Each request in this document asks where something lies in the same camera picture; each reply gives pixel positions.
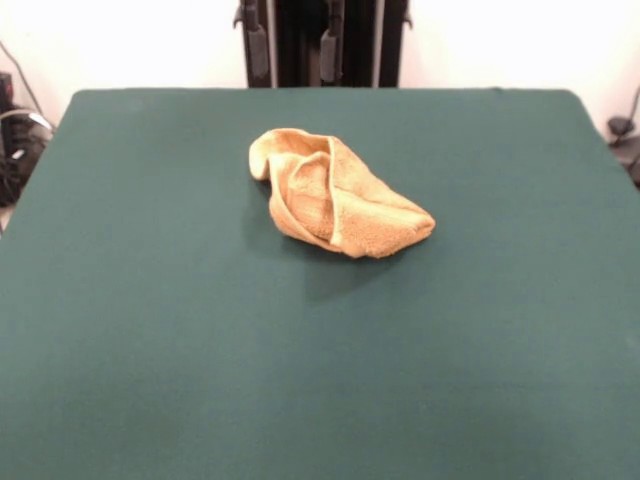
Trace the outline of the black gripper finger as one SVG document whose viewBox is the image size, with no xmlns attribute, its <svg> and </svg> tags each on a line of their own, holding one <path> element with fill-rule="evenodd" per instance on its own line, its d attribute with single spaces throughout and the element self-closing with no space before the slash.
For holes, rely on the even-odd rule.
<svg viewBox="0 0 640 480">
<path fill-rule="evenodd" d="M 252 78 L 265 78 L 269 74 L 267 34 L 259 20 L 258 2 L 242 1 L 242 7 L 249 73 Z"/>
<path fill-rule="evenodd" d="M 342 76 L 344 2 L 327 1 L 327 13 L 327 29 L 320 41 L 320 80 L 322 83 L 339 83 Z"/>
</svg>

